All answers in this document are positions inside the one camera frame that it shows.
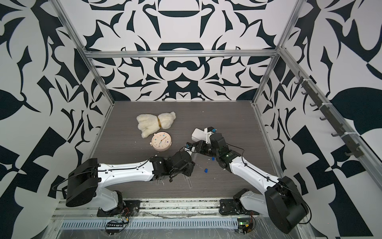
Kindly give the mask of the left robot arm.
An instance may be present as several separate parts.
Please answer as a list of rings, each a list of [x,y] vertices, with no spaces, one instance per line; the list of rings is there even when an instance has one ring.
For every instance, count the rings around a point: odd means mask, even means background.
[[[111,191],[109,186],[165,179],[172,182],[179,174],[189,177],[195,166],[192,156],[193,151],[181,149],[168,158],[152,156],[130,164],[105,164],[90,158],[65,179],[66,207],[98,208],[108,216],[119,214],[123,207],[121,192]]]

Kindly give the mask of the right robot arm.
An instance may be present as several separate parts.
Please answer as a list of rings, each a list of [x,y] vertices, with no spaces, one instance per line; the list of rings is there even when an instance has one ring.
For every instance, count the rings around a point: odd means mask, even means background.
[[[289,177],[278,178],[246,160],[243,154],[230,149],[224,137],[214,130],[196,128],[193,143],[187,148],[195,153],[214,158],[219,166],[241,177],[258,190],[242,190],[238,200],[246,211],[254,211],[270,218],[284,234],[288,234],[302,220],[311,217],[311,209]]]

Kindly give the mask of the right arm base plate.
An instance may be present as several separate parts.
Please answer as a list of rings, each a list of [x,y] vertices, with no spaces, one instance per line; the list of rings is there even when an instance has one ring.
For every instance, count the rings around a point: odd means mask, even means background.
[[[233,216],[233,215],[260,215],[255,211],[248,211],[244,209],[242,204],[235,199],[220,199],[219,201],[219,213],[223,216]]]

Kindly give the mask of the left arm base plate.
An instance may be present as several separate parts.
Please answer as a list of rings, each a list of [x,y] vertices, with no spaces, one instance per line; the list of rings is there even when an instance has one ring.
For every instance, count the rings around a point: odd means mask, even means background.
[[[98,209],[97,217],[113,217],[122,215],[123,217],[134,216],[140,211],[140,200],[124,200],[121,204],[110,211],[103,211],[101,208]]]

